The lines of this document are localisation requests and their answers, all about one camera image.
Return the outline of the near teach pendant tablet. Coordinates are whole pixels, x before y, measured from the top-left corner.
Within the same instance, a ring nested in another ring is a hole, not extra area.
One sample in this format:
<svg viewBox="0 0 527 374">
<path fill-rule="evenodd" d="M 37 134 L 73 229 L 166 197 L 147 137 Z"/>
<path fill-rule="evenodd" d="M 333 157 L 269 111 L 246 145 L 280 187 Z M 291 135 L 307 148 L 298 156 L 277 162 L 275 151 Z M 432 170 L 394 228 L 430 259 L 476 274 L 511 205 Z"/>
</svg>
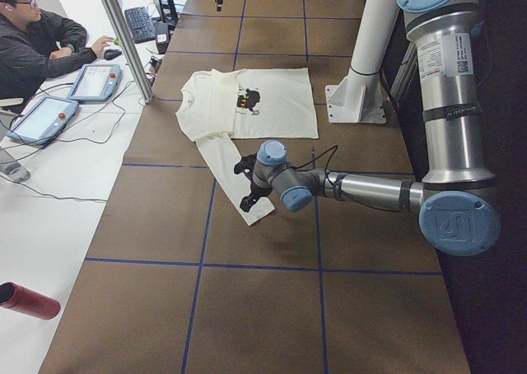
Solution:
<svg viewBox="0 0 527 374">
<path fill-rule="evenodd" d="M 78 108 L 77 101 L 45 96 L 9 128 L 7 136 L 19 143 L 46 145 L 64 130 Z"/>
</svg>

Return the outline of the aluminium frame post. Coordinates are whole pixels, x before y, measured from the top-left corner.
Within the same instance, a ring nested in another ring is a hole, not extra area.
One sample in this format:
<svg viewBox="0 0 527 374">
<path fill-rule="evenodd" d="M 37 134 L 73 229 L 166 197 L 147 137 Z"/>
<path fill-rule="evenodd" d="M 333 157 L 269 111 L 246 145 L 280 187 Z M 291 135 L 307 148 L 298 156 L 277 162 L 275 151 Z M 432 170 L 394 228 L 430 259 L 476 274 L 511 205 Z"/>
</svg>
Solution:
<svg viewBox="0 0 527 374">
<path fill-rule="evenodd" d="M 119 5 L 119 0 L 101 0 L 103 7 L 110 19 L 110 24 L 114 29 L 120 47 L 124 52 L 124 56 L 128 62 L 128 66 L 132 72 L 134 81 L 136 82 L 139 91 L 145 104 L 150 104 L 154 98 L 152 86 L 147 79 L 146 72 L 142 66 L 136 46 L 133 42 L 133 37 L 128 31 L 128 26 L 125 21 L 124 13 Z"/>
</svg>

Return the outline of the black box with white label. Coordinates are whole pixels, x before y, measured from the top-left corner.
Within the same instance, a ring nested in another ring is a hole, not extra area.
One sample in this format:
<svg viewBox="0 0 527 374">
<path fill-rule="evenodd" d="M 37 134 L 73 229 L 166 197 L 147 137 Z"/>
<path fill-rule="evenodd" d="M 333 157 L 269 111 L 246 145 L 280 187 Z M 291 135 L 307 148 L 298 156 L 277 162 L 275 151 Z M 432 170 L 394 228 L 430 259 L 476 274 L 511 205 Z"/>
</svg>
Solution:
<svg viewBox="0 0 527 374">
<path fill-rule="evenodd" d="M 155 25 L 156 30 L 156 49 L 158 54 L 165 54 L 170 43 L 169 26 L 162 21 Z"/>
</svg>

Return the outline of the cream long-sleeve cat shirt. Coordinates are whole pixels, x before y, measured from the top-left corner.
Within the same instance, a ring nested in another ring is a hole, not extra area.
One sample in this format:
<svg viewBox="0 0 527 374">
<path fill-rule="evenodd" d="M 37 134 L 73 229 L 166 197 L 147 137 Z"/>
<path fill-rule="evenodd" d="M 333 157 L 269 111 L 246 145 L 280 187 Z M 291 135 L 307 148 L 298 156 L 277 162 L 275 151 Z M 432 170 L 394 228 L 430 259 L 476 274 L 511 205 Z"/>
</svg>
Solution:
<svg viewBox="0 0 527 374">
<path fill-rule="evenodd" d="M 234 173 L 236 139 L 319 137 L 307 68 L 198 71 L 181 92 L 180 129 L 235 207 L 250 191 L 249 180 Z"/>
</svg>

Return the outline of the black keyboard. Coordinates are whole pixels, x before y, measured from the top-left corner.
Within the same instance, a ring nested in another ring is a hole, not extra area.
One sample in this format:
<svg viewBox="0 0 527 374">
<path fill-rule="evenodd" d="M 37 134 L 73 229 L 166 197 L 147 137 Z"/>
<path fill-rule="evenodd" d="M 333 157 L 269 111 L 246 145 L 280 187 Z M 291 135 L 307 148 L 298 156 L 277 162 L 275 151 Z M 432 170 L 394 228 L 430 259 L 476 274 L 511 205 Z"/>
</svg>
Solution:
<svg viewBox="0 0 527 374">
<path fill-rule="evenodd" d="M 156 38 L 156 30 L 145 7 L 133 7 L 124 11 L 124 18 L 135 44 Z"/>
</svg>

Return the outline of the seated person in black jacket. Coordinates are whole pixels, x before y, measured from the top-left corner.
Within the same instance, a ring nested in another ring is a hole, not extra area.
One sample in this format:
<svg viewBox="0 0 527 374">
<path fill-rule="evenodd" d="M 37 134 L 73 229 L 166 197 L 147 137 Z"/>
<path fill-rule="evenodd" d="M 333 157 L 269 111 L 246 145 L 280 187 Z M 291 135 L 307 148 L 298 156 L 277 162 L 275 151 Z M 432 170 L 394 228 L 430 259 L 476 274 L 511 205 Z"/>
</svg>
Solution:
<svg viewBox="0 0 527 374">
<path fill-rule="evenodd" d="M 22 99 L 10 111 L 20 114 L 44 81 L 94 62 L 114 39 L 86 41 L 82 25 L 42 10 L 38 0 L 1 0 L 1 98 Z"/>
</svg>

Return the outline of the clear plastic water bottle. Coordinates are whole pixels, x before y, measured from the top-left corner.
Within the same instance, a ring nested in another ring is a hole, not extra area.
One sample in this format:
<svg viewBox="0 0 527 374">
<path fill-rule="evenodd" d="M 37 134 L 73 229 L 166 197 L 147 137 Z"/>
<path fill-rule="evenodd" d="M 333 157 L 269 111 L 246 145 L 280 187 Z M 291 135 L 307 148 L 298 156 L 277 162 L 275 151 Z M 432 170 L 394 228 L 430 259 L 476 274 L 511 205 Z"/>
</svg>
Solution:
<svg viewBox="0 0 527 374">
<path fill-rule="evenodd" d="M 0 151 L 0 168 L 14 182 L 23 183 L 30 178 L 30 172 L 3 147 Z"/>
</svg>

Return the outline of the black computer mouse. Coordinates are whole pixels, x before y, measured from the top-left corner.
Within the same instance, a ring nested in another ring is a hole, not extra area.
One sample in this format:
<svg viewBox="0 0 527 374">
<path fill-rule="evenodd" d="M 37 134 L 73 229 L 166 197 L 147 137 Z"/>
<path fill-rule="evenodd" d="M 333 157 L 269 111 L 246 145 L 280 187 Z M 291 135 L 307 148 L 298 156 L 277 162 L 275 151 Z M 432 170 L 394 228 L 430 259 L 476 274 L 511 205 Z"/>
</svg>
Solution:
<svg viewBox="0 0 527 374">
<path fill-rule="evenodd" d="M 118 49 L 107 49 L 103 54 L 103 58 L 104 60 L 110 61 L 117 58 L 121 54 L 122 52 Z"/>
</svg>

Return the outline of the far teach pendant tablet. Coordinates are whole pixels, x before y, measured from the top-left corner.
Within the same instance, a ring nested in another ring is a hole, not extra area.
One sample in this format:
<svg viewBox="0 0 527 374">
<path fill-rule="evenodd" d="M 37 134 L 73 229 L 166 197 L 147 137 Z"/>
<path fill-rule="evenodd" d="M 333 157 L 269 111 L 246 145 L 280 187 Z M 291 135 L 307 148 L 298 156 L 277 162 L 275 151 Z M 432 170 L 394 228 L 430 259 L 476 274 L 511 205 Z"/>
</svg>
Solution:
<svg viewBox="0 0 527 374">
<path fill-rule="evenodd" d="M 122 77 L 118 64 L 84 65 L 67 98 L 80 103 L 107 101 L 116 91 Z"/>
</svg>

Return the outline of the red cylindrical bottle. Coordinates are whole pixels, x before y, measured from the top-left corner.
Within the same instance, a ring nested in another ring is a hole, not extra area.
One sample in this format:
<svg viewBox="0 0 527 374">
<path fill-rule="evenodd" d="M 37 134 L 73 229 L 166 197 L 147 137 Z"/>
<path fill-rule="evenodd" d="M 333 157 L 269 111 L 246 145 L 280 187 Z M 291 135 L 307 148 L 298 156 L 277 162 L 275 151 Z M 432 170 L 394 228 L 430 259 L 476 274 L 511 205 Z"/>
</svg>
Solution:
<svg viewBox="0 0 527 374">
<path fill-rule="evenodd" d="M 7 282 L 1 285 L 1 308 L 42 320 L 51 320 L 60 312 L 61 305 L 51 297 Z"/>
</svg>

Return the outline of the teach pendant tablet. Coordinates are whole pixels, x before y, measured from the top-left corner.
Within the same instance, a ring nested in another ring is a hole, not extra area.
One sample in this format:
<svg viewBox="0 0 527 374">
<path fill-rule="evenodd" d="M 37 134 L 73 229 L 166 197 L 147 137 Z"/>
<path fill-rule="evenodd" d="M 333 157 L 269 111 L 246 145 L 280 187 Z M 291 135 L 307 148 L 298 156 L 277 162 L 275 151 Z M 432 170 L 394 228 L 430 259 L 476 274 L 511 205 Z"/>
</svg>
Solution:
<svg viewBox="0 0 527 374">
<path fill-rule="evenodd" d="M 7 136 L 19 143 L 46 145 L 64 130 L 78 108 L 77 101 L 45 96 L 9 128 Z"/>
<path fill-rule="evenodd" d="M 118 64 L 84 65 L 67 98 L 80 103 L 107 101 L 116 91 L 122 77 Z"/>
</svg>

